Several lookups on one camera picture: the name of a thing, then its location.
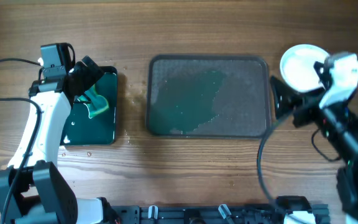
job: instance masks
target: wooden surface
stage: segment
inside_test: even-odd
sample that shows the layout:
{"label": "wooden surface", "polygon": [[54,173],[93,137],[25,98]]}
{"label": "wooden surface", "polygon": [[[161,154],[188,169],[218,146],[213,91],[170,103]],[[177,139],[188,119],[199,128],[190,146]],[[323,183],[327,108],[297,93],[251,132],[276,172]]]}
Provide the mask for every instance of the wooden surface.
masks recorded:
{"label": "wooden surface", "polygon": [[[281,55],[295,44],[358,54],[358,1],[0,6],[0,58],[37,60],[40,45],[54,42],[69,42],[78,58],[89,55],[120,73],[117,141],[59,150],[59,171],[77,197],[143,206],[266,202],[255,169],[258,141],[159,139],[145,130],[148,63],[164,53],[254,54],[278,75]],[[0,96],[26,96],[37,72],[1,64]],[[358,111],[358,94],[351,108]],[[0,102],[0,169],[19,145],[28,111],[25,103]],[[342,162],[329,164],[314,151],[315,128],[280,127],[264,152],[265,178],[273,195],[328,203],[333,223],[343,223],[335,188]],[[317,144],[335,156],[321,137]]]}

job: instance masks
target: dark green tray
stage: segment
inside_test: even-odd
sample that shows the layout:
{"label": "dark green tray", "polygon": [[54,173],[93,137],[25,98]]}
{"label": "dark green tray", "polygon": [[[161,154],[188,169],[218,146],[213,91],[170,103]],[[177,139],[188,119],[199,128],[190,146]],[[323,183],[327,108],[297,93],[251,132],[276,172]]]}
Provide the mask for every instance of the dark green tray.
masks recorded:
{"label": "dark green tray", "polygon": [[109,109],[89,119],[84,104],[75,103],[62,132],[61,146],[112,144],[116,139],[117,70],[101,67],[106,73],[96,83],[96,91],[109,102]]}

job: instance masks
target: table top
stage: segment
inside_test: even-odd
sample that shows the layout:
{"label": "table top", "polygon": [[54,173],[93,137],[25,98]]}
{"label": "table top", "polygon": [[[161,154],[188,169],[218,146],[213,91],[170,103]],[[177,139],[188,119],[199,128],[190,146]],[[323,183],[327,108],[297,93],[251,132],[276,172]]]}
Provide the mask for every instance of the table top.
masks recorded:
{"label": "table top", "polygon": [[[141,206],[266,202],[257,180],[258,141],[162,139],[147,132],[149,62],[157,54],[251,54],[279,77],[282,54],[296,44],[358,54],[358,1],[0,5],[0,58],[37,60],[39,47],[55,42],[69,42],[78,58],[89,55],[119,71],[117,141],[59,150],[59,171],[77,197]],[[0,96],[26,97],[37,74],[33,65],[0,64]],[[358,112],[358,94],[351,109]],[[0,169],[19,145],[28,112],[25,103],[0,102]],[[266,182],[273,195],[329,204],[333,223],[343,223],[335,187],[343,163],[316,153],[315,129],[295,129],[289,120],[275,131],[264,151]],[[321,136],[316,143],[336,156]]]}

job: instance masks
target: black tray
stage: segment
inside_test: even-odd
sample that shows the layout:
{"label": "black tray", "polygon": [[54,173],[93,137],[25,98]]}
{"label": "black tray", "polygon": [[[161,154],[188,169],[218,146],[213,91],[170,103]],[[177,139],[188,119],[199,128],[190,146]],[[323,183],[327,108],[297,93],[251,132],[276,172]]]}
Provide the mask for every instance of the black tray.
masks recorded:
{"label": "black tray", "polygon": [[158,55],[146,127],[182,138],[261,138],[271,125],[269,70],[258,56]]}

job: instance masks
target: round white plate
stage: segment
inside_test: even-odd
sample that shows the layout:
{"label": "round white plate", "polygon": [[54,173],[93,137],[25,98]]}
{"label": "round white plate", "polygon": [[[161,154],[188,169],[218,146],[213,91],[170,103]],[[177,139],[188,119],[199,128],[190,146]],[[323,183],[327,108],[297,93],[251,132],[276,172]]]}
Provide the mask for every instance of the round white plate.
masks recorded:
{"label": "round white plate", "polygon": [[300,93],[323,86],[314,70],[315,62],[324,63],[329,54],[314,45],[300,44],[288,49],[281,58],[281,76],[291,88]]}

